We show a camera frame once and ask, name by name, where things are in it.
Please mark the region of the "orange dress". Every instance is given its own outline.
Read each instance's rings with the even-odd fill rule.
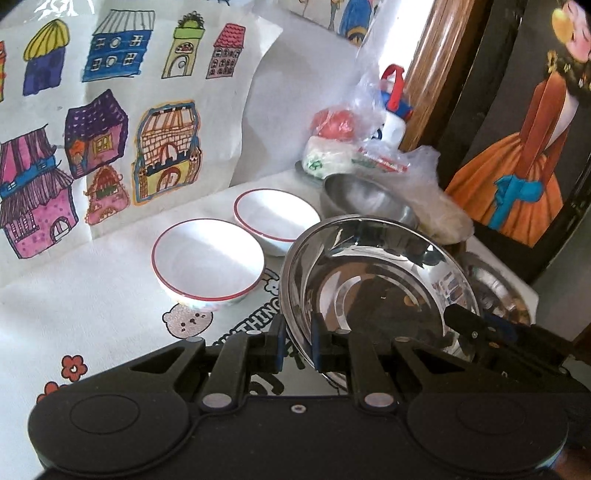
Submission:
[[[488,147],[463,166],[446,189],[473,220],[487,225],[496,210],[495,182],[504,175],[540,181],[544,193],[534,203],[516,200],[500,233],[533,247],[563,206],[554,168],[569,128],[548,145],[567,94],[556,72],[534,91],[521,131]]]

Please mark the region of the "yellow roof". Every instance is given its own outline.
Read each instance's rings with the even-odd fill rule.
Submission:
[[[52,20],[31,39],[22,58],[25,61],[36,59],[57,48],[65,47],[68,43],[70,43],[68,26],[61,20]]]

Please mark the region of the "blue house drawing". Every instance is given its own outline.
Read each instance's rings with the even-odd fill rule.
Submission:
[[[156,13],[111,10],[92,36],[83,82],[139,75]]]

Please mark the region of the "house drawing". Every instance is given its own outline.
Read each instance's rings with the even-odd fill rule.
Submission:
[[[56,244],[78,223],[73,179],[56,166],[45,127],[0,146],[0,226],[18,258]]]
[[[4,49],[4,41],[0,41],[0,102],[4,100],[4,64],[6,63],[6,50]]]
[[[173,45],[162,72],[163,79],[193,73],[197,48],[204,33],[203,17],[197,12],[191,12],[178,21],[173,33]]]
[[[193,102],[149,110],[137,135],[138,158],[133,163],[134,202],[147,202],[164,192],[193,183],[201,169]]]
[[[79,179],[123,156],[128,118],[111,90],[105,90],[88,105],[70,108],[65,130],[70,172]]]
[[[82,81],[139,75],[155,18],[152,10],[111,10],[93,33]]]
[[[62,20],[55,19],[41,27],[22,54],[27,62],[23,96],[36,95],[60,84],[69,42],[68,26]]]
[[[213,44],[213,55],[207,69],[208,79],[231,77],[244,48],[246,27],[227,23]]]
[[[122,180],[123,175],[110,165],[101,167],[95,173],[88,192],[84,192],[89,197],[86,223],[96,225],[129,206],[129,195]]]

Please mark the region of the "red flower print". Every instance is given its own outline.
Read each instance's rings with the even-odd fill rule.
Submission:
[[[67,387],[67,385],[58,385],[55,382],[47,382],[45,384],[45,389],[43,390],[44,393],[42,393],[41,395],[39,395],[37,397],[37,401],[35,403],[39,403],[46,396],[48,396],[50,393],[56,392],[58,388],[63,388],[63,387]]]
[[[78,382],[80,377],[88,372],[88,367],[84,364],[84,359],[81,355],[66,355],[61,359],[61,376],[70,380],[70,382]]]

